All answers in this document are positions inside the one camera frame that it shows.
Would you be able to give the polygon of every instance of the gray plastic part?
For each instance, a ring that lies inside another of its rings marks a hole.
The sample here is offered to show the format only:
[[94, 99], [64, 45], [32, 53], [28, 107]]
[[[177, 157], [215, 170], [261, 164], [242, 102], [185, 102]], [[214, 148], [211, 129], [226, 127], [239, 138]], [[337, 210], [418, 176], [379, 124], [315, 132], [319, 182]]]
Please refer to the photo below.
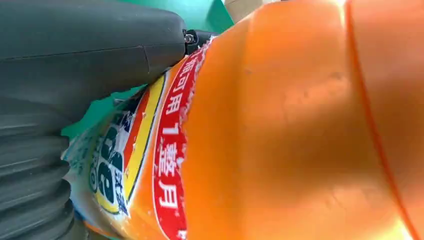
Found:
[[0, 0], [0, 240], [86, 233], [60, 130], [182, 59], [184, 28], [175, 13], [112, 0]]
[[91, 101], [153, 82], [184, 57], [184, 28], [129, 3], [0, 1], [0, 136], [61, 129]]

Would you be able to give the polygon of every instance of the bottle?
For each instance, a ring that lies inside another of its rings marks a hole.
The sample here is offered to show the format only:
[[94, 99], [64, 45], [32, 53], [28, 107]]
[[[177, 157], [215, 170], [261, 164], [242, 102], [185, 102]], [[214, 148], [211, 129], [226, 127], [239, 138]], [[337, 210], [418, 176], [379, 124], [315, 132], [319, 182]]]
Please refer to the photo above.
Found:
[[127, 239], [422, 239], [422, 6], [261, 7], [100, 127], [92, 212]]

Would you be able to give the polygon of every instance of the yellow stripe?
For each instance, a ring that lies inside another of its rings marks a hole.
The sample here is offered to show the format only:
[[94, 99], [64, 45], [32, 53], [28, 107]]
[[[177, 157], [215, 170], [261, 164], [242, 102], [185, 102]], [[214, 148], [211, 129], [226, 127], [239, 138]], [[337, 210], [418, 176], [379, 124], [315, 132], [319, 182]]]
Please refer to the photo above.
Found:
[[147, 101], [146, 109], [144, 111], [145, 116], [138, 130], [137, 138], [135, 140], [135, 149], [133, 149], [124, 173], [124, 192], [125, 199], [128, 201], [130, 200], [131, 189], [137, 180], [137, 173], [143, 162], [143, 154], [145, 152], [146, 145], [148, 144], [150, 128], [155, 116], [156, 106], [158, 105], [159, 98], [161, 97], [164, 81], [165, 78], [162, 76], [150, 87], [150, 95]]

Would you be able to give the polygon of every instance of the green surface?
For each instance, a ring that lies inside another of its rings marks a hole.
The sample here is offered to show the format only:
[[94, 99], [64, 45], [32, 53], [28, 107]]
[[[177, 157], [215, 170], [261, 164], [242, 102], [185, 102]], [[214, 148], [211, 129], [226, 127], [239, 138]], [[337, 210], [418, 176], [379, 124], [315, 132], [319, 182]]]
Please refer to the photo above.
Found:
[[[122, 2], [177, 13], [184, 19], [188, 29], [222, 33], [234, 24], [221, 0], [122, 0]], [[114, 99], [126, 99], [137, 92], [139, 88], [134, 87], [126, 92], [115, 92], [110, 97], [93, 101], [84, 117], [79, 122], [64, 128], [62, 134], [71, 139], [81, 134], [112, 109]]]

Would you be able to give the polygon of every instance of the red label band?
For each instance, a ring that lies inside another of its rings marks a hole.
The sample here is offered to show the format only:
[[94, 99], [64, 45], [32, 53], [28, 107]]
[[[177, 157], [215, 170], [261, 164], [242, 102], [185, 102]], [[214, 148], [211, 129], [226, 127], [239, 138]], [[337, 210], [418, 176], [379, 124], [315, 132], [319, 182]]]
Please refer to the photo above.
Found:
[[153, 201], [160, 228], [170, 240], [187, 238], [181, 176], [187, 138], [182, 124], [187, 117], [197, 71], [202, 64], [205, 50], [198, 49], [185, 59], [172, 80], [159, 112], [153, 157]]

